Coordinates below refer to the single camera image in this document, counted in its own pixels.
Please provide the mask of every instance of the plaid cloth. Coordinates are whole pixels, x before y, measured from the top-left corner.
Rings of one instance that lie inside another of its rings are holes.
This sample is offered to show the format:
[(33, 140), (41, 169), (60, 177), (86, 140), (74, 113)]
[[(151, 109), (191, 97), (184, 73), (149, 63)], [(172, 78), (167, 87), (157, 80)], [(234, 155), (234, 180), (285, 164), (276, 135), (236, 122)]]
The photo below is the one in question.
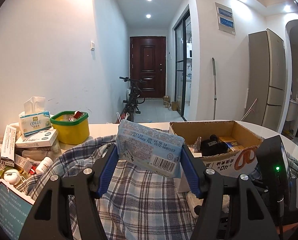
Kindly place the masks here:
[[(80, 144), (61, 155), (44, 175), (33, 175), (16, 188), (34, 200), (50, 176), (69, 177), (91, 167), (115, 142), (116, 135)], [(291, 174), (298, 177), (298, 161), (287, 153)], [(260, 169), (249, 175), (260, 179)], [(192, 217), (186, 193), (176, 193), (173, 179), (119, 161), (108, 192), (96, 200), (108, 239), (152, 240), (189, 239), (196, 220)], [(74, 239), (81, 239), (74, 196), (69, 196), (70, 222)]]

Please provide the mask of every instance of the green rim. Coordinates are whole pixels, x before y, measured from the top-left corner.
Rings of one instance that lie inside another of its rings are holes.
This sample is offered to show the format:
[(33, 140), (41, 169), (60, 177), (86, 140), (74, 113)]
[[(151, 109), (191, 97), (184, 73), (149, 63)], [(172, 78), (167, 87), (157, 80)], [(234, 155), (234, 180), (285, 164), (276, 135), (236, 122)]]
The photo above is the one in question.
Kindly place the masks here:
[(88, 118), (88, 113), (87, 112), (83, 112), (85, 113), (82, 117), (78, 118), (76, 121), (58, 121), (56, 120), (58, 117), (64, 115), (64, 114), (75, 114), (75, 111), (62, 111), (56, 115), (54, 115), (53, 117), (50, 118), (50, 122), (52, 124), (57, 124), (57, 125), (64, 125), (64, 126), (73, 126), (73, 125), (77, 125), (80, 124), (82, 121), (86, 120)]

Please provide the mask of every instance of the brown wooden door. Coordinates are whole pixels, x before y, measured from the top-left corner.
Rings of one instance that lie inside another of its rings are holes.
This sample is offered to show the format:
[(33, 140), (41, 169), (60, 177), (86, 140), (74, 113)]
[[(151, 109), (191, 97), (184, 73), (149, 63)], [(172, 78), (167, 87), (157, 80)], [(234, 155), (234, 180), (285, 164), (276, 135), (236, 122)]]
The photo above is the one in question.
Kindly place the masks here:
[(145, 98), (166, 93), (166, 37), (130, 37), (130, 78), (139, 84)]

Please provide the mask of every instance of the bicycle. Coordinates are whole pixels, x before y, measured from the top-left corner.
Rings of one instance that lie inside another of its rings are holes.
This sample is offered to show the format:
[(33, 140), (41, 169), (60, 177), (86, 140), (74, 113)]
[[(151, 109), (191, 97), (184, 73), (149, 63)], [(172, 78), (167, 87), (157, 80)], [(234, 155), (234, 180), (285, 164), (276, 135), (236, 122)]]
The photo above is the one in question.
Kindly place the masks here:
[(134, 121), (134, 113), (141, 114), (141, 112), (138, 109), (138, 105), (143, 104), (145, 102), (144, 100), (139, 103), (138, 98), (140, 94), (142, 94), (141, 89), (138, 87), (137, 83), (146, 84), (146, 81), (143, 80), (136, 80), (136, 79), (130, 79), (129, 77), (119, 77), (120, 79), (123, 79), (124, 82), (130, 82), (130, 94), (129, 94), (129, 100), (124, 100), (123, 102), (126, 104), (125, 108), (123, 110), (123, 114), (121, 116), (121, 119), (125, 118), (126, 114), (128, 113), (129, 116), (127, 117), (128, 121), (133, 122)]

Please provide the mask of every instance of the orange logo on box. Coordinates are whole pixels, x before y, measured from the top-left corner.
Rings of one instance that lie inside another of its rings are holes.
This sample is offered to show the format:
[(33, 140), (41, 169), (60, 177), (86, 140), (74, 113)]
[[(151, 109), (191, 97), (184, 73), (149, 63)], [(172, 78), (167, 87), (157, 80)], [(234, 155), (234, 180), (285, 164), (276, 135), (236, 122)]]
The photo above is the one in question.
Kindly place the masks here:
[[(242, 169), (244, 167), (244, 165), (247, 163), (247, 164), (250, 164), (254, 161), (255, 159), (255, 151), (256, 151), (257, 148), (249, 148), (249, 149), (245, 149), (243, 150), (240, 155), (238, 156), (238, 158), (236, 159), (236, 162), (234, 163), (234, 169), (236, 171), (238, 171), (239, 169)], [(250, 159), (250, 155), (251, 155), (251, 151), (253, 152), (253, 158)]]

